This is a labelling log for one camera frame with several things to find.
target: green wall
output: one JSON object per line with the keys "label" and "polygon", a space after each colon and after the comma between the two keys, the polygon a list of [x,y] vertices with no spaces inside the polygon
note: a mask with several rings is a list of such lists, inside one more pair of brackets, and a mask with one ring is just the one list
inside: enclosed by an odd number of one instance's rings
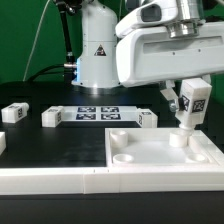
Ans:
{"label": "green wall", "polygon": [[[0,4],[0,83],[22,81],[37,26],[47,0],[1,0]],[[101,0],[119,13],[120,0]],[[124,3],[122,16],[126,10]],[[206,15],[224,16],[224,8],[217,6]],[[73,51],[78,57],[82,52],[81,14],[69,17]],[[65,48],[59,13],[51,2],[41,28],[28,76],[49,65],[64,63]],[[62,80],[47,76],[44,80]],[[212,79],[213,96],[224,104],[224,76]]]}

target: black surface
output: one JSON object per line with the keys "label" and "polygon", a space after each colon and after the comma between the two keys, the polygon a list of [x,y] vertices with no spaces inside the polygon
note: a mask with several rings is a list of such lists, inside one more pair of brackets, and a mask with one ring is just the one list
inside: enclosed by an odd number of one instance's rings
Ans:
{"label": "black surface", "polygon": [[[24,101],[31,106],[27,118],[17,124],[0,124],[8,145],[0,167],[105,166],[104,128],[137,127],[134,122],[63,122],[55,129],[41,128],[41,112],[53,105],[149,107],[159,116],[160,127],[178,125],[157,86],[90,96],[60,83],[9,83],[0,86],[0,95],[1,108]],[[206,120],[197,127],[222,150],[223,114],[223,106],[211,99]],[[0,196],[1,224],[220,224],[223,210],[224,192]]]}

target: small white block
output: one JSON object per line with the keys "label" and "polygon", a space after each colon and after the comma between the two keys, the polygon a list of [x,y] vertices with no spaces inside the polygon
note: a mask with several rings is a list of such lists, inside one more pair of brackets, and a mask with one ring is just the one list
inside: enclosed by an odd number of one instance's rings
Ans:
{"label": "small white block", "polygon": [[13,103],[2,109],[3,123],[16,123],[27,116],[29,105],[27,103]]}
{"label": "small white block", "polygon": [[158,117],[149,109],[137,109],[136,122],[142,128],[157,128]]}
{"label": "small white block", "polygon": [[42,117],[42,127],[57,127],[64,116],[64,107],[50,107],[48,110],[44,111],[41,115]]}

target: white tray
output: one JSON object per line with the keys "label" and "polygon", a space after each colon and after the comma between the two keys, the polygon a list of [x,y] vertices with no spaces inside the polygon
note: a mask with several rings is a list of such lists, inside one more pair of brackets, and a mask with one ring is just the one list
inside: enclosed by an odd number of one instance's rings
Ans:
{"label": "white tray", "polygon": [[[219,165],[222,152],[202,133],[195,131],[187,147],[169,145],[169,134],[174,129],[106,129],[106,156],[109,167]],[[111,133],[126,132],[125,147],[113,146]]]}

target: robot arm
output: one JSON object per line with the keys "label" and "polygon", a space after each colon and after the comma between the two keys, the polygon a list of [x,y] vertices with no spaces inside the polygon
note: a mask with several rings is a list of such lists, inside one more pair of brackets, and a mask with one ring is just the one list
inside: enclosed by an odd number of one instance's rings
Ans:
{"label": "robot arm", "polygon": [[[188,135],[203,123],[211,93],[211,86],[195,77],[224,72],[224,23],[202,22],[197,0],[169,1],[172,7],[167,2],[144,1],[117,25],[116,33],[123,38],[116,52],[118,76],[126,87],[171,80],[161,92],[179,104],[172,105],[173,111]],[[144,20],[144,10],[149,10],[147,15],[152,12],[149,21]],[[172,80],[177,79],[187,79],[180,98],[172,90]]]}
{"label": "robot arm", "polygon": [[117,35],[124,37],[116,61],[119,80],[126,87],[224,72],[224,23],[203,24],[199,1],[175,0],[178,15],[156,26],[139,20],[145,7],[157,4],[162,11],[166,2],[150,1],[116,27]]}

